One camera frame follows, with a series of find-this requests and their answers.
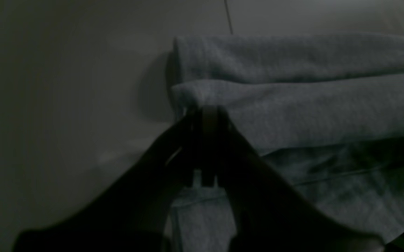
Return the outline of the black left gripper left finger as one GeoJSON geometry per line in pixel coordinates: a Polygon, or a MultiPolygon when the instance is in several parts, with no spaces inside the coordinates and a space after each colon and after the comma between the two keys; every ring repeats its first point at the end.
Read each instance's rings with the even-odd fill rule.
{"type": "Polygon", "coordinates": [[[190,142],[200,110],[162,133],[141,158],[88,206],[47,228],[23,231],[15,252],[170,252],[170,206],[185,185],[176,152],[190,142]]]}

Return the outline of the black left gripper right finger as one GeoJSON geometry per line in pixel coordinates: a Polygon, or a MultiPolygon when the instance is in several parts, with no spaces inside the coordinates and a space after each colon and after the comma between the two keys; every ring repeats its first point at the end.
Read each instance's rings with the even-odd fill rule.
{"type": "Polygon", "coordinates": [[[274,172],[225,110],[202,108],[202,185],[224,188],[237,234],[231,252],[383,252],[382,239],[341,225],[274,172]]]}

